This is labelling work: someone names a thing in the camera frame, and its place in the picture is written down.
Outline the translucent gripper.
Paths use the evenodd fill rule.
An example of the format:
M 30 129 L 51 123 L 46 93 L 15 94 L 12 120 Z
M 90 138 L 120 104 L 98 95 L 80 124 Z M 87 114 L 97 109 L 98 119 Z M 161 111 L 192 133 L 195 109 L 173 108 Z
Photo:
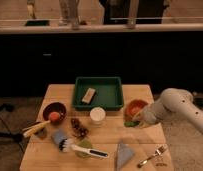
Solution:
M 133 116 L 132 120 L 135 122 L 139 122 L 138 128 L 150 127 L 151 125 L 154 125 L 156 123 L 154 113 L 146 109 L 142 109 L 138 113 L 136 113 Z

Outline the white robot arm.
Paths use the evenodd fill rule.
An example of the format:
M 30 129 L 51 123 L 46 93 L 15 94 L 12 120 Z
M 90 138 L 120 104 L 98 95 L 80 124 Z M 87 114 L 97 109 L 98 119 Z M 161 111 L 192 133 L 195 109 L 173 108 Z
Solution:
M 144 106 L 132 120 L 150 126 L 162 122 L 170 114 L 182 115 L 203 135 L 203 111 L 193 104 L 193 95 L 184 89 L 163 90 L 156 101 Z

